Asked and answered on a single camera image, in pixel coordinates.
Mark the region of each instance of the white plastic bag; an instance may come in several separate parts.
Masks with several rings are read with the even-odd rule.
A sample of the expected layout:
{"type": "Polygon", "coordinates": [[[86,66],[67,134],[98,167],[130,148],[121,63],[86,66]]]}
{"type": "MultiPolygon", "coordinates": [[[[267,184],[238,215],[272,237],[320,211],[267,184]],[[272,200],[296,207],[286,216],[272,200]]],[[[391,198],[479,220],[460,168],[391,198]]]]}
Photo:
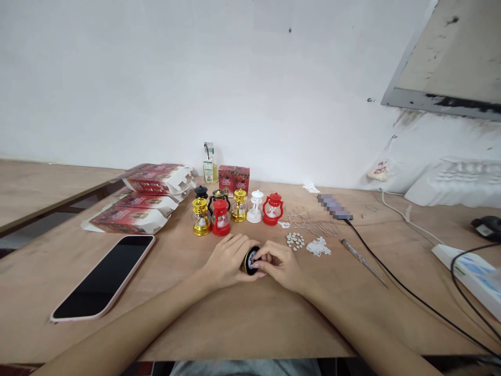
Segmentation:
{"type": "Polygon", "coordinates": [[[386,147],[383,149],[383,152],[379,156],[379,158],[376,160],[376,162],[373,164],[373,166],[368,170],[367,176],[371,179],[379,180],[381,182],[387,181],[391,174],[391,160],[389,158],[390,154],[390,148],[391,144],[393,143],[393,140],[397,138],[396,135],[393,135],[388,143],[386,144],[386,147]]]}

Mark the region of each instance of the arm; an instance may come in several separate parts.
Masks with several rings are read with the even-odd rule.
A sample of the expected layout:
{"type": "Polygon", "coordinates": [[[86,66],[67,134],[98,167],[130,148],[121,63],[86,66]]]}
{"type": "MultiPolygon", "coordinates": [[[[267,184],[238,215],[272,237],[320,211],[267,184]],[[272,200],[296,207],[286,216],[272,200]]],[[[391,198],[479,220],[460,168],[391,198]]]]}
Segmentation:
{"type": "Polygon", "coordinates": [[[273,260],[254,266],[271,275],[283,287],[309,300],[339,330],[367,364],[380,376],[441,375],[419,354],[396,337],[329,294],[317,281],[305,275],[290,248],[266,242],[254,259],[271,254],[273,260]]]}
{"type": "Polygon", "coordinates": [[[240,272],[248,250],[259,242],[228,235],[207,264],[146,303],[120,316],[44,365],[35,374],[74,376],[120,375],[179,315],[211,292],[264,276],[240,272]]]}

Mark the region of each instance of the smartphone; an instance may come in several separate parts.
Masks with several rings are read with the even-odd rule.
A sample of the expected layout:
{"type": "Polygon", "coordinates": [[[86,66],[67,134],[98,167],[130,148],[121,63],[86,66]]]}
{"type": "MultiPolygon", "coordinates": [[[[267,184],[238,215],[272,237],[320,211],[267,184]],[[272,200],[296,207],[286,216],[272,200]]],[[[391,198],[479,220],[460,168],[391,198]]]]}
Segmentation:
{"type": "Polygon", "coordinates": [[[153,246],[151,235],[126,236],[106,254],[51,314],[51,321],[92,320],[104,316],[153,246]]]}

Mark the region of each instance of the phone screen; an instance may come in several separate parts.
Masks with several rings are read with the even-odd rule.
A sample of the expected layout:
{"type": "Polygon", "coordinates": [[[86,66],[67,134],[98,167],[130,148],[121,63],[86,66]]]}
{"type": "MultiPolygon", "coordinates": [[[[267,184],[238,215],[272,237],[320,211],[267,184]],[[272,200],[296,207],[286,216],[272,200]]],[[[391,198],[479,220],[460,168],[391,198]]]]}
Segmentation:
{"type": "Polygon", "coordinates": [[[53,314],[55,319],[94,316],[104,310],[153,240],[124,237],[53,314]]]}

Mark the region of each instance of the white cable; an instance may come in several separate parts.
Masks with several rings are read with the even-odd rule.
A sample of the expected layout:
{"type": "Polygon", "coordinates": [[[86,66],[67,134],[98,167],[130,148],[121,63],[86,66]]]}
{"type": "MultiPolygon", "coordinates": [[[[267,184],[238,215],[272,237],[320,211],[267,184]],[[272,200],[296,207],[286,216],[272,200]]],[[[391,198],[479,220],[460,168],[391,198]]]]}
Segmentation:
{"type": "Polygon", "coordinates": [[[385,201],[385,191],[383,191],[383,189],[382,189],[382,188],[379,188],[379,190],[381,191],[381,198],[383,199],[383,204],[384,204],[385,206],[388,206],[391,210],[394,210],[394,211],[396,211],[398,214],[400,214],[400,215],[402,216],[403,220],[404,220],[405,222],[407,222],[408,224],[413,225],[414,227],[416,227],[416,228],[420,229],[421,231],[423,231],[423,232],[427,233],[428,235],[430,235],[433,239],[435,239],[435,240],[436,240],[437,242],[439,242],[440,244],[445,244],[442,240],[440,240],[439,238],[437,238],[437,237],[436,237],[435,235],[433,235],[431,232],[428,232],[428,231],[426,231],[424,228],[419,227],[418,225],[415,225],[414,223],[412,223],[412,222],[411,222],[411,219],[410,219],[410,213],[411,213],[411,207],[412,207],[411,205],[409,205],[409,206],[407,207],[407,210],[405,211],[406,215],[404,215],[401,211],[396,210],[396,209],[395,209],[394,207],[392,207],[392,206],[389,206],[389,205],[386,203],[386,201],[385,201]]]}
{"type": "Polygon", "coordinates": [[[401,194],[401,193],[393,193],[393,192],[386,192],[384,191],[386,194],[392,194],[392,195],[395,195],[395,196],[402,196],[404,197],[405,195],[401,194]]]}

